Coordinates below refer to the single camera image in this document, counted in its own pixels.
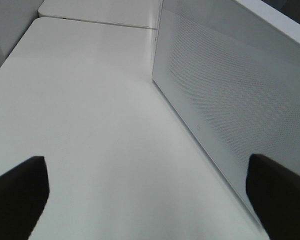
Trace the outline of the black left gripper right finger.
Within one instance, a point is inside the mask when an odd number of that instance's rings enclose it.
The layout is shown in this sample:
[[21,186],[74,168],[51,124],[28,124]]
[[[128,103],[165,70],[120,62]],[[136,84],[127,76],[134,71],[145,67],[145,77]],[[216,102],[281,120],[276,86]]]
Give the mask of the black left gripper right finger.
[[271,240],[300,240],[300,175],[265,155],[252,154],[245,191]]

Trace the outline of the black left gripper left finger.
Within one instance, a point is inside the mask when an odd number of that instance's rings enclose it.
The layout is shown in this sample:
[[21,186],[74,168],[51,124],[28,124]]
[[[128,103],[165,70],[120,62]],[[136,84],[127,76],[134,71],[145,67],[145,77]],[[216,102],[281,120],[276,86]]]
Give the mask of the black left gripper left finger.
[[45,158],[33,156],[0,176],[0,240],[27,240],[50,195]]

